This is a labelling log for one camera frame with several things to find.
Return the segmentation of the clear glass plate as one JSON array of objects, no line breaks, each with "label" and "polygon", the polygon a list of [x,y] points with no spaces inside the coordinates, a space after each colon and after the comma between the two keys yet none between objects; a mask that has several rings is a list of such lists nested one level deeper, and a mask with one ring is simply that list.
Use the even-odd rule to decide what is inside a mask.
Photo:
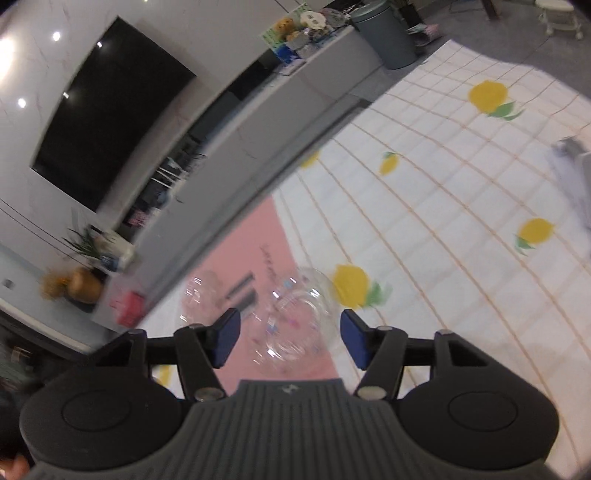
[{"label": "clear glass plate", "polygon": [[329,278],[300,267],[266,292],[247,331],[249,355],[263,377],[307,379],[332,368],[338,302]]},{"label": "clear glass plate", "polygon": [[229,308],[236,308],[235,300],[226,298],[228,288],[211,271],[192,273],[181,295],[180,318],[186,324],[212,325]]}]

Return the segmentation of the pink plastic basket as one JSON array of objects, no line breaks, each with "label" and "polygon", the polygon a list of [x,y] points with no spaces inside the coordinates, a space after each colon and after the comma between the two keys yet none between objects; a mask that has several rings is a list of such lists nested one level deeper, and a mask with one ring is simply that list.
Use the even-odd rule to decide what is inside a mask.
[{"label": "pink plastic basket", "polygon": [[138,292],[127,291],[110,302],[117,325],[128,329],[135,328],[145,313],[145,298]]}]

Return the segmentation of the golden vase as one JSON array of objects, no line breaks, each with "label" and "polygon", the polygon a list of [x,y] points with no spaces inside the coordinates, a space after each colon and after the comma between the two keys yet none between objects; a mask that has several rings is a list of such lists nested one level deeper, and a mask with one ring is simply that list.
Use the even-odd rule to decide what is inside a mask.
[{"label": "golden vase", "polygon": [[85,268],[75,269],[67,285],[68,296],[84,304],[95,304],[103,290],[103,284],[92,272]]}]

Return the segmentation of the blue vase green plant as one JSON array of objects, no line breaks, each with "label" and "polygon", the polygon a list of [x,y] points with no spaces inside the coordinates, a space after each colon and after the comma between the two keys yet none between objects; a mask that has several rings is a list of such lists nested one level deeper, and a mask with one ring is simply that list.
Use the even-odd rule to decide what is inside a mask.
[{"label": "blue vase green plant", "polygon": [[86,225],[81,230],[70,229],[69,233],[70,235],[63,237],[62,240],[77,255],[88,259],[105,271],[118,271],[119,258],[108,252],[102,244],[104,237],[101,230],[92,225]]}]

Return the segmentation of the white wifi router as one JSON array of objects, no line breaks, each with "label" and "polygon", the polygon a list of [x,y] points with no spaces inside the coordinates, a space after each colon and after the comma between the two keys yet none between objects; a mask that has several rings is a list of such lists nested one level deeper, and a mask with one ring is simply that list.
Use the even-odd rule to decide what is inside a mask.
[{"label": "white wifi router", "polygon": [[166,157],[154,171],[151,179],[166,188],[172,188],[185,176],[184,170],[171,157]]}]

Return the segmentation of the white tv console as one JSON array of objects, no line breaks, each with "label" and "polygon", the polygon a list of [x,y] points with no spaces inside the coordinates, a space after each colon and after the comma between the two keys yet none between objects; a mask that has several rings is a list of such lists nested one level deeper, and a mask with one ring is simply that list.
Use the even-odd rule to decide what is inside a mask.
[{"label": "white tv console", "polygon": [[117,331],[127,292],[153,308],[260,196],[359,109],[353,94],[382,65],[348,27],[290,76],[277,75],[226,123],[135,243],[136,259],[106,285],[94,323]]}]

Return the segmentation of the grey phone stand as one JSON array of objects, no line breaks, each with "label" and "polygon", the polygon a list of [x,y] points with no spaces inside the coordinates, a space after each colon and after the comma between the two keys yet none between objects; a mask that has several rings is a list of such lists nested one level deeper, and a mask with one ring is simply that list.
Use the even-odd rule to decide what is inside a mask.
[{"label": "grey phone stand", "polygon": [[576,137],[552,145],[551,167],[585,228],[590,229],[590,151]]}]

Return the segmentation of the grey trash bin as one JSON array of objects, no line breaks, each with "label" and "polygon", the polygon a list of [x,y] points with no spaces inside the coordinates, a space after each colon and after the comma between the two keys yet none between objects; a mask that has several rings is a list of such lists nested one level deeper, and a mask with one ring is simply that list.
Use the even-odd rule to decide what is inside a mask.
[{"label": "grey trash bin", "polygon": [[417,60],[415,43],[389,1],[372,1],[349,14],[384,66],[398,70]]}]

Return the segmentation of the teddy bear toy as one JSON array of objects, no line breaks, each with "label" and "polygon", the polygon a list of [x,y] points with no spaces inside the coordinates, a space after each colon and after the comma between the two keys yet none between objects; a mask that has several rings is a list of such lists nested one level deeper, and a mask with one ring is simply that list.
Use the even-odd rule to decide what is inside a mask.
[{"label": "teddy bear toy", "polygon": [[291,17],[284,17],[277,21],[273,26],[273,31],[280,42],[288,42],[297,38],[300,35],[300,30],[297,28],[297,22]]}]

